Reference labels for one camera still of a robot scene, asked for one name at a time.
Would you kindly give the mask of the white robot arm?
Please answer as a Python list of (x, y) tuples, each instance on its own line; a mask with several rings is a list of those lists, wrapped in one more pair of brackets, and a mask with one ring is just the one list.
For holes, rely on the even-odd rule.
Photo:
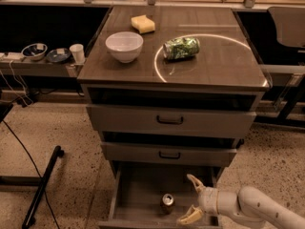
[(177, 220), (180, 225), (200, 221), (205, 215), (225, 216), (251, 229), (261, 229), (268, 221), (277, 229), (305, 229), (305, 218), (283, 207), (260, 190), (244, 186), (238, 193), (206, 187), (197, 177), (187, 174), (198, 194), (198, 206), (192, 205)]

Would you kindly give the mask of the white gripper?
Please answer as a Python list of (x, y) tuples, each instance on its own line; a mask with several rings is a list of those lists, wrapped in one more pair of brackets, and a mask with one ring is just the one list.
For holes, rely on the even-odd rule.
[(192, 174), (187, 174), (187, 179), (193, 184), (198, 193), (199, 207), (192, 205), (187, 213), (177, 220), (180, 225), (192, 224), (203, 217), (203, 212), (208, 215), (217, 215), (218, 190), (212, 187), (205, 187), (204, 184)]

